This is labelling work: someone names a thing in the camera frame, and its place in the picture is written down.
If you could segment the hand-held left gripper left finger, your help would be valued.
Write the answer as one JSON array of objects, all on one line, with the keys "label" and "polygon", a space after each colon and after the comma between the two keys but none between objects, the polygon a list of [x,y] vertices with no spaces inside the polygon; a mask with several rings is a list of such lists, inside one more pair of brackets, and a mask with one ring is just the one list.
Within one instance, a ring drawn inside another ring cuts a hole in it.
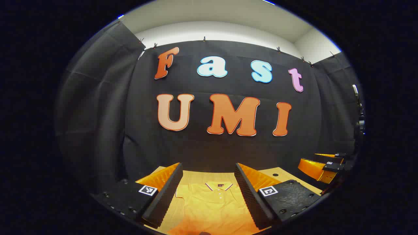
[{"label": "hand-held left gripper left finger", "polygon": [[93,198],[130,223],[158,228],[182,177],[183,166],[176,163],[140,180],[120,180]]}]

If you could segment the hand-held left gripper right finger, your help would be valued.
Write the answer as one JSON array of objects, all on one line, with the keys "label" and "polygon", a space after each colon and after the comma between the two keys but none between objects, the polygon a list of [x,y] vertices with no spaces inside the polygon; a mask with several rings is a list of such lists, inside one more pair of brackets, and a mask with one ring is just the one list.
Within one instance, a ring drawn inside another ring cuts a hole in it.
[{"label": "hand-held left gripper right finger", "polygon": [[279,181],[241,163],[234,176],[259,229],[286,224],[320,199],[296,180]]}]

